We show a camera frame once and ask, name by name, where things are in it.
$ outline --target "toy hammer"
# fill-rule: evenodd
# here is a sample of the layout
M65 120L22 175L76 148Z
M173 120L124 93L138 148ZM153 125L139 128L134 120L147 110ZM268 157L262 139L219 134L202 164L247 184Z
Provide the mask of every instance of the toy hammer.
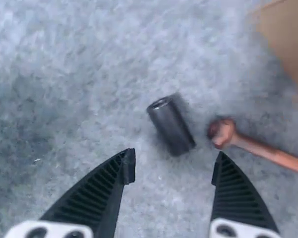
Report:
M212 122L208 129L208 138L212 140L218 149L222 149L229 144L235 145L298 172L297 157L238 133L235 123L231 119L221 119Z

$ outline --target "brown cardboard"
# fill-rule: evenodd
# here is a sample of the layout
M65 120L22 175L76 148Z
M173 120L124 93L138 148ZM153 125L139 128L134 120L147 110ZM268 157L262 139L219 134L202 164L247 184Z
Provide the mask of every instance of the brown cardboard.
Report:
M267 39L298 84L298 0L278 0L256 12L257 30Z

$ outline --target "metal cylinder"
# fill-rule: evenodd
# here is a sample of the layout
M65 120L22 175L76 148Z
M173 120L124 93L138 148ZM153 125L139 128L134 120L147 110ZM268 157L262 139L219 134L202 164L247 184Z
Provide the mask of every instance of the metal cylinder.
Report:
M153 102L147 112L172 156L179 156L196 146L172 97Z

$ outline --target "hammer handle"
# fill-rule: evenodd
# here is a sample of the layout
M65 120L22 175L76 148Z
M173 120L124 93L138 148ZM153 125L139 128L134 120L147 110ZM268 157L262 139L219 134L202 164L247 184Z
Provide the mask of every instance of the hammer handle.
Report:
M256 141L246 135L235 133L231 139L231 144L298 172L297 157Z

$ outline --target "carpet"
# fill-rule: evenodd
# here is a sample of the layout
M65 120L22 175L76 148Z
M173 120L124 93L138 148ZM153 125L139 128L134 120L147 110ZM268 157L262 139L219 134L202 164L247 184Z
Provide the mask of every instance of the carpet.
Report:
M298 156L296 86L244 0L1 0L0 237L37 219L87 172L135 148L116 237L208 233L216 116ZM179 93L197 148L172 158L146 107ZM298 237L298 174L224 150L263 197L285 238Z

